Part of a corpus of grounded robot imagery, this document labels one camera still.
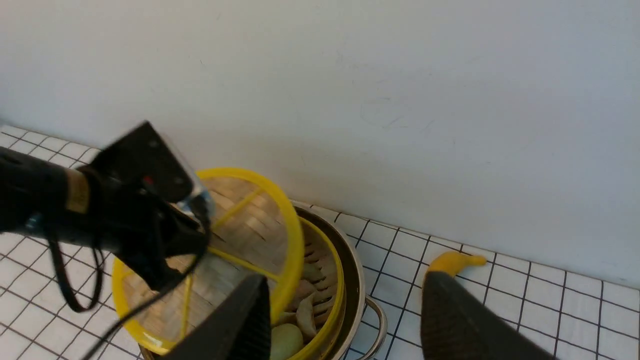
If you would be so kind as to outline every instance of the white wall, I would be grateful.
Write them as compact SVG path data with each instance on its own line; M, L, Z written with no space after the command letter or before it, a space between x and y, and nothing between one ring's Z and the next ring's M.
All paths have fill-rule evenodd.
M0 118L640 286L632 0L5 1Z

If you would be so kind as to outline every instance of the yellow rim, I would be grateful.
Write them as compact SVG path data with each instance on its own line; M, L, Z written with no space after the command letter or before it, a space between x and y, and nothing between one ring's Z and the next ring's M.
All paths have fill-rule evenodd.
M322 329L318 331L317 335L313 340L311 340L305 347L302 348L297 354L290 357L288 360L302 360L302 359L310 359L313 354L326 343L329 337L332 336L333 332L336 330L334 325L338 321L338 316L340 316L340 307L342 306L342 298L344 296L344 273L342 272L342 263L340 262L340 257L338 256L338 251L335 250L333 243L329 240L329 237L325 235L317 226L309 222L307 219L300 218L300 222L313 231L318 233L320 237L322 237L324 243L331 251L331 255L333 256L333 260L335 262L335 268L338 275L338 290L335 294L335 302L333 303L333 307L331 308L331 313L329 317L326 319L326 322L322 326Z
M287 257L285 259L282 271L279 275L271 274L263 269L256 268L246 261L237 259L230 254L226 254L224 252L209 248L209 252L215 253L216 255L221 256L228 261L235 262L238 265L245 266L246 268L265 275L277 282L270 298L271 323L275 323L280 317L280 313L284 311L285 307L293 298L294 292L296 291L296 287L302 275L304 241L302 236L302 229L300 227L300 221L298 220L296 210L293 208L293 205L291 204L285 193L276 184L272 183L269 179L255 172L240 168L214 168L198 171L197 175L202 179L206 179L208 177L234 177L237 179L249 181L256 184L261 189L261 191L266 192L278 204L278 207L280 208L280 212L282 214L282 218L284 220L285 228L287 230L288 241ZM249 197L254 197L258 195L259 192L254 192L249 195ZM225 215L218 219L214 226L223 223L224 220L228 218L228 216ZM129 312L129 305L124 294L123 281L124 277L130 275L131 272L125 271L124 269L125 265L116 258L113 263L113 276L111 278L111 283L113 288L113 302L119 317L123 317ZM188 309L188 301L185 301L183 308L183 317L188 314ZM124 327L140 345L159 355L164 355L177 343L176 341L162 339L155 334L147 333L136 319L128 321L127 323L125 323Z

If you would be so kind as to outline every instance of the stainless steel pot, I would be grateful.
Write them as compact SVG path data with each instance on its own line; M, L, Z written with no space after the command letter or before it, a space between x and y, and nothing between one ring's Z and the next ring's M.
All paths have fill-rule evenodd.
M371 348L358 360L372 359L385 341L387 335L387 316L380 305L370 296L366 295L364 273L356 250L347 241L347 236L340 229L326 221L313 211L313 209L299 206L295 202L294 205L298 216L318 226L318 228L329 237L333 246L335 246L338 251L340 262L344 269L344 285L346 288L344 321L332 349L325 354L323 359L340 360L347 350L349 350L349 346L362 320L365 303L378 315L380 326L378 326L378 335L373 341Z

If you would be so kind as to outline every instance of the white tile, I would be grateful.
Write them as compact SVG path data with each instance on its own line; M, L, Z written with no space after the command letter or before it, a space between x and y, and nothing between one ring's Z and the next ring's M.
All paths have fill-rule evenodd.
M462 287L467 290L471 295L473 295L478 301L484 301L484 294L486 293L486 286L477 284L475 282L463 279L461 277L456 277L456 281L458 281Z
M354 238L351 235L347 235L347 242L349 243L349 245L351 245L354 249L355 247L358 245L358 239Z
M30 344L30 341L16 334L11 329L0 336L0 349L3 360L16 360Z
M427 274L427 269L429 267L425 264L420 264L418 268L418 274L415 276L415 280L413 282L414 285L418 287L422 287L422 283L424 283L424 276Z
M66 144L62 150L60 150L60 154L67 155L69 158L80 159L80 157L84 154L85 151L89 149L89 146L80 145L79 143L68 143Z
M31 266L45 250L46 246L26 238L8 256L20 264Z
M45 161L49 161L49 159L51 159L56 153L51 151L51 150L47 150L41 146L36 147L35 149L33 149L33 151L31 151L31 156L38 158L40 160L45 160Z
M422 239L425 239L425 240L428 240L430 237L432 237L429 234L421 233L419 231L413 231L413 230L410 230L410 229L405 229L404 227L400 227L399 230L402 233L409 234L409 235L415 236L417 238L422 238Z
M17 138L21 138L24 136L24 134L27 133L26 130L17 128L17 127L13 127L13 126L9 126L9 125L2 125L2 128L0 129L0 131L2 131L5 134L9 134L11 136L15 136Z
M419 263L417 261L390 252L387 256L385 266L382 268L382 272L408 282L413 282L415 272L418 270L418 265Z
M8 288L24 269L24 266L9 258L0 260L0 286Z
M380 274L373 296L390 304L404 307L411 284Z
M20 241L24 239L23 235L13 233L0 234L0 254L7 255Z
M41 143L42 140L44 140L46 138L45 135L43 134L38 134L38 133L34 133L33 131L30 131L28 133L26 133L22 139L28 142L32 142L32 143Z
M531 304L528 301L522 306L522 320L520 323L534 330L555 336L558 330L559 311Z
M60 151L66 143L66 141L57 138L46 138L40 146L46 147L49 150Z
M385 249L389 249L395 235L395 229L369 222L367 224L367 228L364 229L362 239Z
M49 279L27 269L18 277L9 289L25 299L33 299L36 294L45 287Z
M524 337L533 341L534 344L541 347L544 351L553 355L554 349L556 347L556 339L552 338L551 336L540 334L538 331L533 331L522 326L518 331L520 334L524 335Z
M560 310L562 287L550 282L530 277L525 299Z
M58 358L57 355L44 349L38 344L33 343L31 344L31 346L29 346L29 348L27 348L27 351L25 351L24 354L20 357L20 360L56 360L57 358Z
M356 335L353 337L353 341L351 342L351 348L365 353L371 348L373 340L377 335L378 330L376 328L371 327L366 323L360 323L358 330L356 331Z
M21 152L23 154L29 154L36 146L26 141L18 140L15 144L11 145L9 149Z
M104 260L104 272L105 274L112 275L111 271L113 270L113 261L115 260L115 255L109 254L106 256Z
M335 221L335 225L343 230L348 235L354 238L359 238L364 230L364 225L367 221L358 217L352 217L347 214L340 214L338 220Z
M405 311L402 315L402 320L400 321L400 327L396 332L396 336L414 344L421 343L420 316Z
M517 297L523 297L526 282L527 276L525 274L502 266L494 266L489 286Z
M602 302L600 325L637 338L640 320L638 316L635 311L608 302Z
M33 298L33 302L53 313L57 313L65 304L65 301L60 294L58 283L53 281L45 286L45 288L36 295L35 298Z
M86 324L85 329L94 334L102 335L107 329L118 321L119 317L115 311L102 306L93 318Z
M133 340L131 335L127 332L126 329L121 328L116 335L111 340L112 344L118 345L122 349L132 353L137 354L140 352L140 348L138 347L138 343L136 340Z
M74 159L62 154L55 154L49 161L62 167L71 167L76 162Z
M489 277L491 276L491 263L487 263L484 266L468 266L462 270L458 275L468 280L480 282L481 284L488 284Z
M398 232L391 251L420 261L427 240L414 235Z
M373 286L376 284L376 280L378 279L378 272L374 270L364 268L364 286L367 294L371 294L373 290Z
M104 274L104 278L102 279L102 291L100 291L100 301L105 302L111 295L111 276ZM91 279L87 281L84 286L80 289L82 294L85 294L88 297L93 296L93 287L95 286L95 274L91 276Z
M571 344L567 344L563 341L558 341L558 348L556 351L558 359L562 360L595 360L596 354L579 347L574 347Z
M9 136L7 134L0 133L0 146L1 147L9 148L16 141L18 141L18 139L14 138L12 136Z
M616 360L637 360L638 340L600 329L599 353Z
M422 349L406 341L395 339L388 359L423 360Z
M356 352L356 350L349 349L347 351L347 354L344 356L344 360L357 360L357 359L360 359L361 357L362 357L361 353Z
M564 291L563 313L598 323L600 315L600 299L577 293L570 289Z
M80 332L80 329L77 327L65 322L61 318L55 318L44 331L40 333L36 341L56 354L62 354L78 332Z
M518 270L521 272L529 272L529 262L522 259L512 258L511 256L497 254L495 257L495 263L504 265L508 268Z
M76 339L69 345L62 356L69 360L82 359L87 351L98 341L98 338L89 334L86 331L81 331ZM98 354L94 356L97 358L102 351L98 351Z
M104 301L104 304L110 307L111 309L115 309L115 303L113 302L113 294L109 294L107 300Z
M402 314L402 309L399 307L389 305L386 302L378 301L377 302L382 310L385 312L387 316L387 332L393 334L400 322L400 315ZM367 306L367 309L364 311L364 315L362 320L366 321L369 325L378 329L380 327L380 320L378 319L378 315L373 309Z
M100 360L135 360L135 359L136 358L133 355L130 355L112 345L108 345L107 349L104 351L102 356L100 356Z
M91 160L93 160L93 158L98 155L98 152L100 152L98 149L89 149L84 155L82 155L80 161L82 161L83 163L90 163Z
M595 351L598 326L563 314L560 319L558 338Z
M491 262L493 262L493 259L495 257L495 253L493 251L479 249L477 247L473 247L473 246L469 246L469 245L463 245L462 246L462 252L464 252L466 254L471 254L471 255L484 256L487 261L491 261Z
M566 273L566 287L599 298L602 291L602 281L568 272Z
M501 318L518 322L522 300L511 295L489 289L486 294L487 308Z
M427 250L424 251L422 262L425 264L431 264L431 262L435 260L435 258L449 251L455 251L455 250L452 250L449 247L440 245L439 243L429 241L429 244L427 245Z
M513 330L518 330L518 324L515 322L510 322L505 319L502 319L507 325L509 325Z
M409 300L406 303L406 308L414 313L422 313L422 289L417 286L411 287L411 293L409 294Z
M640 291L637 289L626 288L624 286L605 282L602 298L606 301L611 301L614 304L640 311Z
M552 268L550 266L531 263L531 275L540 279L548 280L554 284L564 284L564 270Z
M52 314L33 304L29 304L11 327L29 339L35 339L52 319Z
M80 290L84 285L84 282L89 279L89 276L93 276L94 273L94 269L76 259L71 259L65 268L67 269L67 276L69 278L71 288L74 290Z
M331 224L335 221L335 217L338 216L337 211L326 209L322 206L314 205L312 209Z
M78 251L80 251L80 249L81 247L78 245L60 243L60 251L65 255L74 256Z
M455 241L446 240L446 239L443 239L443 238L437 238L435 236L430 237L429 238L429 242L437 243L437 244L440 244L440 245L444 245L446 247L450 247L452 250L460 251L460 249L462 249L462 244L460 244L460 243L456 243Z
M11 324L27 304L25 300L6 291L0 297L0 322L5 325Z
M369 268L378 271L382 269L382 264L385 262L385 256L387 256L387 251L385 249L360 241L356 250L360 255L360 260L364 266L368 266Z
M62 255L62 261L64 261L65 263L67 263L69 259L70 258L68 256ZM53 270L53 260L51 260L51 256L48 253L42 254L36 260L36 262L31 265L31 268L37 272L40 272L41 274L50 277L51 279L56 276L56 272Z
M78 302L80 302L80 305L85 307L89 305L89 302L90 302L89 298L86 298L81 294L77 294L76 298L78 299ZM91 318L91 316L98 310L98 308L100 308L100 304L97 304L95 308L89 311L76 313L75 311L71 310L69 305L64 305L62 309L60 309L58 316L60 316L61 318L67 319L67 321L72 322L74 325L78 327L84 327L86 323L89 322L89 319Z

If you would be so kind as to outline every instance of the pot handle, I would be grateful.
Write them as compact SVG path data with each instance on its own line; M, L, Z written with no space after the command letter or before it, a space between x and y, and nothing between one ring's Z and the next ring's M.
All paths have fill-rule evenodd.
M364 298L364 302L376 312L378 320L380 321L380 326L378 326L378 337L373 341L373 345L371 345L369 351L367 351L367 353L358 360L369 360L373 358L378 353L378 350L380 350L380 347L382 347L382 343L385 342L385 338L387 338L387 316L382 310L382 307L380 307L380 305L378 305L378 303L368 295Z

